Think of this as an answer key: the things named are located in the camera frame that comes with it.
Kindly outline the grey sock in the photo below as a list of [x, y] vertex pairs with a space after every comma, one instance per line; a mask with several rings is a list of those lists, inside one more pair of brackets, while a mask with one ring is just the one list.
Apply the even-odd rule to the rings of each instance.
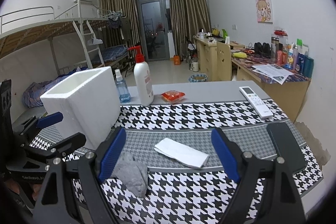
[[146, 196], [148, 188], [147, 166], [134, 160], [129, 152], [123, 152], [110, 176], [119, 179], [138, 198]]

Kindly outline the white tissue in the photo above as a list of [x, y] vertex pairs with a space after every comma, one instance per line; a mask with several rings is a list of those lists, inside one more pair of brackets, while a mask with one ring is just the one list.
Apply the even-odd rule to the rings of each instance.
[[209, 159], [208, 154], [169, 138], [162, 139], [154, 150], [190, 168], [201, 168]]

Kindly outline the blue plaid blanket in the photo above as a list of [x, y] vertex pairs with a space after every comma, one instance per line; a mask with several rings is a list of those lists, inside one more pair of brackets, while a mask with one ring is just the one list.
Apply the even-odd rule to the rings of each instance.
[[60, 75], [54, 80], [44, 81], [41, 83], [33, 82], [22, 94], [22, 102], [27, 108], [42, 107], [41, 95], [49, 91], [56, 84], [66, 79], [75, 72], [87, 70], [87, 67], [77, 67], [67, 74]]

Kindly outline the white styrofoam box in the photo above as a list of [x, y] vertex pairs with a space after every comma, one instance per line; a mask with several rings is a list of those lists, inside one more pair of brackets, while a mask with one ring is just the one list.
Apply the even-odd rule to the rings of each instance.
[[41, 101], [48, 114], [62, 113], [55, 127], [63, 138], [83, 133], [84, 147], [92, 150], [108, 137], [121, 110], [111, 67], [76, 72], [42, 94]]

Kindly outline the blue spray bottle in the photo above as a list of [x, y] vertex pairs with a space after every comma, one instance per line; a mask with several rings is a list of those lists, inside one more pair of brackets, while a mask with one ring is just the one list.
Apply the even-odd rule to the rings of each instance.
[[119, 94], [120, 102], [121, 103], [130, 102], [131, 96], [120, 69], [115, 70], [115, 75], [116, 75], [116, 87]]

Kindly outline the white red pump bottle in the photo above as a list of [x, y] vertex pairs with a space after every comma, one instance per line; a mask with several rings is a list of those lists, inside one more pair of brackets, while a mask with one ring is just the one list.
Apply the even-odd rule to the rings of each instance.
[[142, 106], [149, 106], [154, 100], [154, 92], [151, 82], [150, 69], [142, 53], [141, 46], [127, 49], [135, 51], [134, 79]]

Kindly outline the metal bunk bed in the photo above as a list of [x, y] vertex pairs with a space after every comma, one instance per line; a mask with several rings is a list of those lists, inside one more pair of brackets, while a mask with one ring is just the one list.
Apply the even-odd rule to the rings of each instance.
[[[104, 50], [98, 31], [107, 29], [109, 19], [93, 3], [78, 1], [59, 15], [52, 6], [37, 6], [1, 15], [1, 58], [22, 48], [46, 40], [60, 75], [76, 67], [99, 68], [114, 66], [129, 57], [127, 46]], [[74, 65], [59, 67], [53, 39], [76, 33], [84, 52], [84, 60]]]

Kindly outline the red snack packet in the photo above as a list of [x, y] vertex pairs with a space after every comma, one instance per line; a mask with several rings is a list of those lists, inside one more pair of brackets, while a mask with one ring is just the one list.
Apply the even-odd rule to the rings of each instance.
[[165, 102], [173, 104], [185, 99], [185, 93], [176, 90], [170, 90], [162, 93], [161, 97]]

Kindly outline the papers on desk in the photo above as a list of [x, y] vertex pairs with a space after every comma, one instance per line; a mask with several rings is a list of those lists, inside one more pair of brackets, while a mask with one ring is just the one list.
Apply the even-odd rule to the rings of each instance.
[[292, 72], [276, 64], [253, 65], [252, 68], [254, 72], [267, 76], [280, 85], [282, 85], [289, 76], [293, 75]]

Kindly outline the left brown curtain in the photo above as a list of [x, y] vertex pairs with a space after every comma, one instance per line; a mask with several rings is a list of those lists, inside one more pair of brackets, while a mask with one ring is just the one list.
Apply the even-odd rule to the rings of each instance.
[[103, 32], [107, 48], [122, 44], [130, 48], [141, 42], [136, 0], [98, 0], [98, 5], [109, 19]]

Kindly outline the wooden smiley chair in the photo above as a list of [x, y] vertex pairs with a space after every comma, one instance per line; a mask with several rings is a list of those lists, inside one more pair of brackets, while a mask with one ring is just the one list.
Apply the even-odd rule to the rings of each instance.
[[217, 42], [217, 73], [220, 81], [232, 80], [231, 48], [222, 42]]

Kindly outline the toiletry bottles group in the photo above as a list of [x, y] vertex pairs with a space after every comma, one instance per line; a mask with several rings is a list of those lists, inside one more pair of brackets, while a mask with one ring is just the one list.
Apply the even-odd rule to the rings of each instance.
[[311, 79], [314, 59], [309, 56], [309, 47], [301, 39], [289, 42], [289, 36], [283, 28], [275, 28], [271, 36], [270, 58], [277, 65], [295, 71]]

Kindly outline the glass balcony door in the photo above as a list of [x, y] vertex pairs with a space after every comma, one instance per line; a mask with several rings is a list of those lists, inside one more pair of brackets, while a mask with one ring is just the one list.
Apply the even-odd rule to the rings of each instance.
[[171, 56], [169, 0], [137, 0], [142, 47], [147, 61], [168, 60]]

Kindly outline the right brown curtain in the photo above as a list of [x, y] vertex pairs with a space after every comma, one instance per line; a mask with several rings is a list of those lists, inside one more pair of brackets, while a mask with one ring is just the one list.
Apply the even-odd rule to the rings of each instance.
[[185, 38], [192, 38], [200, 29], [211, 28], [207, 0], [169, 0], [170, 17], [175, 53], [181, 56], [185, 51]]

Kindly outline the cartoon girl wall picture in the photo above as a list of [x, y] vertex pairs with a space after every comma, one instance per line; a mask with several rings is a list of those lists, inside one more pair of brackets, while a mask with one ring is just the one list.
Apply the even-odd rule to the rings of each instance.
[[256, 0], [256, 15], [258, 23], [273, 23], [271, 0]]

